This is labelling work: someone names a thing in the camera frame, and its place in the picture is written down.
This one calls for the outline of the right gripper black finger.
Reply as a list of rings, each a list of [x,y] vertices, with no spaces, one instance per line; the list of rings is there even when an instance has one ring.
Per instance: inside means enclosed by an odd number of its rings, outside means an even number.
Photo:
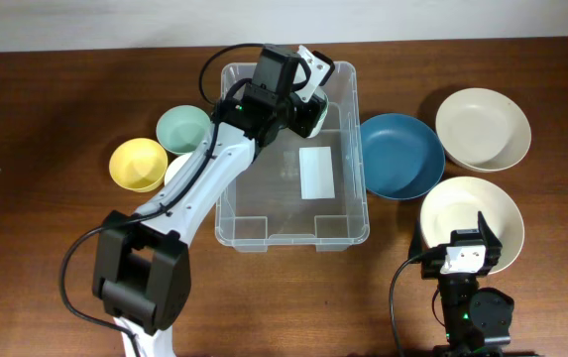
[[[503,244],[488,225],[482,211],[478,212],[478,230],[486,247],[482,271],[491,271],[500,260]]]
[[[421,224],[419,220],[416,220],[407,256],[409,258],[416,257],[420,255],[424,250],[425,250],[425,244],[423,243],[422,240]]]

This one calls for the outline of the grey white cup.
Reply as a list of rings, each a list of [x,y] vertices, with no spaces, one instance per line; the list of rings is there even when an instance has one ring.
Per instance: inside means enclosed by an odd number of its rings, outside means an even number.
[[[314,138],[319,134],[319,132],[320,132],[322,126],[323,126],[324,120],[327,116],[328,108],[329,108],[329,98],[321,87],[317,87],[316,90],[314,91],[314,94],[321,100],[321,103],[320,103],[321,110],[319,112],[318,120],[317,120],[316,124],[314,125],[314,127],[313,127],[313,129],[312,129],[312,131],[309,135],[309,138]]]

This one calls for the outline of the mint green small bowl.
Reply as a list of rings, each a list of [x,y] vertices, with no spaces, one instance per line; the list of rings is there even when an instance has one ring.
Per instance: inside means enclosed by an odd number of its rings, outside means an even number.
[[[209,116],[202,109],[192,105],[179,105],[161,116],[156,135],[167,151],[183,155],[197,148],[209,128]]]

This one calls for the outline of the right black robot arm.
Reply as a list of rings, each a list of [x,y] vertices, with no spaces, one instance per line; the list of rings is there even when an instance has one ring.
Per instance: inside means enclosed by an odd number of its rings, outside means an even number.
[[[421,267],[421,277],[437,281],[442,305],[445,345],[435,356],[501,356],[511,343],[514,300],[493,288],[481,288],[478,279],[499,262],[503,244],[477,214],[477,227],[457,229],[450,241],[425,248],[422,235],[413,235],[407,257]]]

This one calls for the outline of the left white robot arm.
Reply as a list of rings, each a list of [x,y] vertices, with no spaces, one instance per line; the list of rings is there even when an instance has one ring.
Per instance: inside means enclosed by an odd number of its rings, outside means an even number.
[[[133,214],[105,218],[92,292],[129,341],[127,355],[171,355],[164,334],[190,293],[188,248],[203,218],[281,130],[317,135],[328,107],[321,88],[334,68],[318,51],[262,45],[253,74],[215,103],[210,132],[170,183]]]

